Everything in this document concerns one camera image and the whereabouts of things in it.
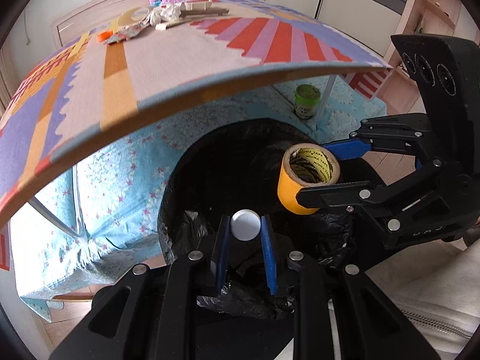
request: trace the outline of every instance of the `white cylindrical object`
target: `white cylindrical object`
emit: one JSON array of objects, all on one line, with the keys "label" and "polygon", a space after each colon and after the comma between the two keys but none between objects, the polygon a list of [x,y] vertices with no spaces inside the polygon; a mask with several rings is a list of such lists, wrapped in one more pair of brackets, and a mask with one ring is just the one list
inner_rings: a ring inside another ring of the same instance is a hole
[{"label": "white cylindrical object", "polygon": [[261,226],[260,216],[252,210],[237,211],[230,220],[232,235],[240,241],[254,239],[260,233]]}]

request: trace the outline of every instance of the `wooden floor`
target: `wooden floor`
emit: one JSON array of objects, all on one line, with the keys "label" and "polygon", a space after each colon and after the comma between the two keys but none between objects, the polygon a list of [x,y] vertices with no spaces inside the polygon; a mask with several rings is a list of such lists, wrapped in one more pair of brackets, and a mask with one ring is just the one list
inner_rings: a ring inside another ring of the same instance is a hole
[{"label": "wooden floor", "polygon": [[[425,111],[422,103],[415,103],[407,112]],[[365,154],[363,158],[377,171],[387,185],[400,180],[415,170],[414,158],[407,155],[385,154],[371,151]],[[163,266],[165,261],[163,256],[158,256],[147,260],[146,263],[151,268],[155,268],[157,266]],[[72,299],[78,299],[84,298],[85,295],[87,295],[87,297],[93,296],[101,287],[100,285],[88,286],[75,293],[67,294],[66,297],[70,296]],[[44,321],[45,330],[54,347],[72,331],[92,307],[91,301],[64,302],[64,304],[63,310],[52,310],[52,323]]]}]

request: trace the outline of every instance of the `small screw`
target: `small screw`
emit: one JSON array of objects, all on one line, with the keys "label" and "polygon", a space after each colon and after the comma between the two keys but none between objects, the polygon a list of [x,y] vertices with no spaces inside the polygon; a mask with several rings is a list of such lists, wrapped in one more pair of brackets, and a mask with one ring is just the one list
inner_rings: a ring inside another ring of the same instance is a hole
[{"label": "small screw", "polygon": [[298,250],[291,251],[289,257],[293,261],[300,261],[303,260],[303,253]]},{"label": "small screw", "polygon": [[349,264],[345,267],[345,272],[349,275],[356,275],[358,272],[360,272],[360,269],[356,265]]},{"label": "small screw", "polygon": [[369,190],[361,190],[360,193],[358,194],[359,197],[362,199],[368,199],[371,195],[371,192]]},{"label": "small screw", "polygon": [[145,264],[137,264],[131,271],[135,276],[143,275],[147,271],[147,266]]},{"label": "small screw", "polygon": [[198,261],[203,257],[203,253],[199,250],[192,250],[188,254],[188,258],[191,259],[192,261]]},{"label": "small screw", "polygon": [[400,221],[398,219],[390,219],[387,226],[390,231],[397,231],[400,228]]}]

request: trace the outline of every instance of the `yellow tape roll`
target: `yellow tape roll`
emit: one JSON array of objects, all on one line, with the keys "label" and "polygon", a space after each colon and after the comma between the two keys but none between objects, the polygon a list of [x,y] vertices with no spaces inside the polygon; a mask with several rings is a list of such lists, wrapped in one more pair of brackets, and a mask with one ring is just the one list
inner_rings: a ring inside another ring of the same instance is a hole
[{"label": "yellow tape roll", "polygon": [[289,148],[282,159],[277,194],[284,207],[298,215],[309,215],[318,208],[305,208],[297,203],[297,193],[306,187],[335,184],[340,165],[327,149],[311,143]]}]

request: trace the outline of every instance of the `black trash bag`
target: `black trash bag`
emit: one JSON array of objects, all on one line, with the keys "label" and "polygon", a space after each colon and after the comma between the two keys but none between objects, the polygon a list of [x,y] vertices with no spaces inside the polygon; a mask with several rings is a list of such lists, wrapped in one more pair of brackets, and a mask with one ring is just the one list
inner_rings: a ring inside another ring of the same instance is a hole
[{"label": "black trash bag", "polygon": [[[192,145],[170,176],[158,216],[166,263],[195,249],[202,236],[217,232],[223,214],[251,209],[269,214],[274,232],[288,236],[296,250],[324,266],[341,266],[355,250],[351,216],[321,210],[296,215],[277,197],[282,157],[297,143],[315,142],[287,123],[257,119],[220,127]],[[340,182],[353,181],[351,174],[358,179],[356,173],[365,167],[376,174],[362,159],[340,162]],[[231,315],[277,320],[291,313],[291,300],[270,295],[260,252],[228,270],[217,298],[198,297],[197,303]]]}]

